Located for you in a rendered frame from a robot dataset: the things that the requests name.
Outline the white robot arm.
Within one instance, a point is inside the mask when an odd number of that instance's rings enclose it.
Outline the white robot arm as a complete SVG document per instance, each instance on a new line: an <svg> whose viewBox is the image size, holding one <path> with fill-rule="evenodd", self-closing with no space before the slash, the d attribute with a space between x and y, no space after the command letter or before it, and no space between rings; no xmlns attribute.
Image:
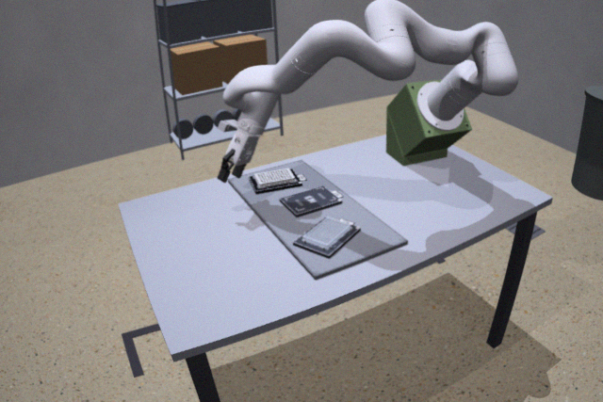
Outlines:
<svg viewBox="0 0 603 402"><path fill-rule="evenodd" d="M365 23L368 35L345 21L315 24L276 65L254 66L237 74L225 89L223 101L241 110L240 117L220 121L218 129L231 132L239 126L251 135L263 135L280 94L294 92L337 56L389 81L413 73L414 51L432 63L458 64L443 81L430 82L417 94L420 114L441 131L461 124L464 108L481 94L479 90L505 96L518 84L511 51L495 24L484 22L452 31L429 24L397 0L372 2ZM467 60L471 54L474 61Z"/></svg>

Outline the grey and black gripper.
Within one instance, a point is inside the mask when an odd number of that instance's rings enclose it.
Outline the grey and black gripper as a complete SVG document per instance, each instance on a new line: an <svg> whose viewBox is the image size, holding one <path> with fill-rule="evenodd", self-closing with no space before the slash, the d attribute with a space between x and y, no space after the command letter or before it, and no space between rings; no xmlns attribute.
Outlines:
<svg viewBox="0 0 603 402"><path fill-rule="evenodd" d="M232 175L240 178L246 165L251 162L255 151L259 135L251 135L244 132L239 127L228 147L227 154L223 156L218 179L224 183L227 182L230 175L230 169L235 165ZM230 151L230 152L229 152ZM232 160L234 160L234 162ZM230 166L228 164L230 163Z"/></svg>

